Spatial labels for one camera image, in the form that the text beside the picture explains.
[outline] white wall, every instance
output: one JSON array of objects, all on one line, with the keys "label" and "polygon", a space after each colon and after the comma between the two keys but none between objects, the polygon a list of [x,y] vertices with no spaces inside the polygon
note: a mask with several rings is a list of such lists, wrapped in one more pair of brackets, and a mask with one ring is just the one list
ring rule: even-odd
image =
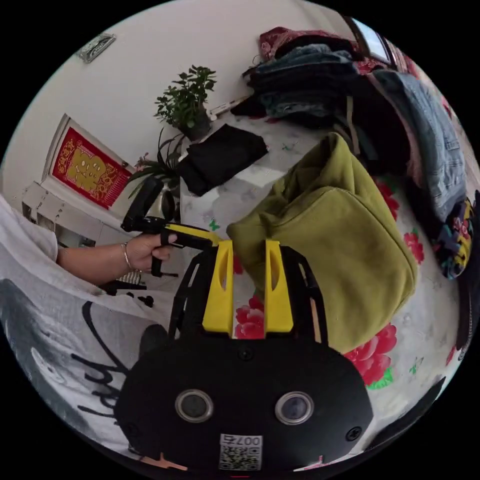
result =
[{"label": "white wall", "polygon": [[132,165],[145,152],[154,158],[154,102],[171,80],[191,64],[207,66],[218,80],[209,105],[244,95],[240,75],[259,53],[258,36],[277,26],[353,37],[339,14],[300,0],[177,0],[109,28],[111,46],[88,65],[68,59],[29,106],[2,164],[2,194],[20,207],[63,114]]}]

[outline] red decoration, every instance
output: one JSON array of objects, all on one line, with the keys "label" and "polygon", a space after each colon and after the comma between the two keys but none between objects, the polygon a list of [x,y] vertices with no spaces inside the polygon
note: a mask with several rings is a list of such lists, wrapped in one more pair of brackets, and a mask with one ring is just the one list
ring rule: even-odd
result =
[{"label": "red decoration", "polygon": [[447,366],[453,359],[455,353],[457,352],[457,346],[454,345],[451,350],[450,350],[450,353],[448,354],[448,357],[446,358],[446,363],[445,363],[445,366]]},{"label": "red decoration", "polygon": [[233,273],[235,275],[241,275],[244,272],[244,268],[240,263],[239,258],[234,254],[233,255]]},{"label": "red decoration", "polygon": [[398,216],[397,212],[400,208],[400,204],[393,198],[392,195],[394,193],[386,183],[383,183],[376,179],[374,181],[376,186],[380,190],[381,196],[383,197],[383,199],[385,200],[385,203],[390,209],[391,214],[393,215],[393,218],[395,219],[395,221],[397,221],[397,216]]},{"label": "red decoration", "polygon": [[248,305],[236,309],[235,335],[241,340],[257,340],[264,337],[264,304],[253,295]]},{"label": "red decoration", "polygon": [[419,242],[418,233],[413,230],[411,233],[406,233],[403,236],[407,247],[412,252],[417,263],[420,265],[425,260],[424,246]]},{"label": "red decoration", "polygon": [[397,344],[396,334],[397,329],[389,323],[367,343],[345,354],[359,371],[365,385],[383,378],[391,363],[390,357],[385,354]]},{"label": "red decoration", "polygon": [[132,174],[70,127],[55,159],[52,175],[80,195],[108,209]]}]

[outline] window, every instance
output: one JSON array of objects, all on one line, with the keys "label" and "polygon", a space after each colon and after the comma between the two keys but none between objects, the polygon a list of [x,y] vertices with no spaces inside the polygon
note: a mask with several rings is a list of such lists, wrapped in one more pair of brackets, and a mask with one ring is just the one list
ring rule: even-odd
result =
[{"label": "window", "polygon": [[352,18],[352,20],[363,35],[363,38],[365,39],[366,44],[368,45],[368,48],[370,50],[370,54],[373,57],[376,57],[378,60],[390,64],[391,60],[389,54],[384,46],[382,39],[380,38],[380,35],[375,30],[372,30],[369,26],[365,25],[361,21],[355,20],[354,18]]}]

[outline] red poster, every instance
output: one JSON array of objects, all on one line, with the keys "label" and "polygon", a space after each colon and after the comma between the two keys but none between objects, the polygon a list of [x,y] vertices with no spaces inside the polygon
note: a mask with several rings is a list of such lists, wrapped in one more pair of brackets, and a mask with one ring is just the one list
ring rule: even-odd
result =
[{"label": "red poster", "polygon": [[69,127],[52,175],[80,195],[109,209],[132,174]]}]

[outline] red flower pattern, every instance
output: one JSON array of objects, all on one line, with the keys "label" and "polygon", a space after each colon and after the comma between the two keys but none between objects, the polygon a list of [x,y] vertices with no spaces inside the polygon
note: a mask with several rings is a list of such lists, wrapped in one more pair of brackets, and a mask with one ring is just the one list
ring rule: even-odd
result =
[{"label": "red flower pattern", "polygon": [[419,242],[419,235],[415,231],[403,236],[406,246],[410,249],[417,263],[420,265],[425,260],[424,246]]},{"label": "red flower pattern", "polygon": [[395,221],[397,221],[397,212],[400,208],[400,204],[393,198],[393,192],[390,189],[390,187],[386,184],[383,183],[379,180],[374,180],[377,188],[380,190],[381,196],[385,200],[385,203],[387,204],[388,208],[391,211],[391,214],[393,215],[393,218]]},{"label": "red flower pattern", "polygon": [[365,385],[378,382],[390,366],[391,358],[385,355],[397,344],[397,329],[391,323],[371,340],[345,354],[359,371]]},{"label": "red flower pattern", "polygon": [[241,340],[257,340],[264,337],[264,304],[253,295],[248,305],[236,309],[235,336]]},{"label": "red flower pattern", "polygon": [[233,273],[235,275],[241,275],[244,272],[244,268],[242,266],[242,263],[240,262],[240,259],[233,254]]},{"label": "red flower pattern", "polygon": [[452,361],[452,358],[454,357],[456,351],[457,351],[457,346],[454,345],[454,346],[451,348],[450,353],[448,354],[448,357],[446,358],[445,366],[447,366],[447,365]]}]

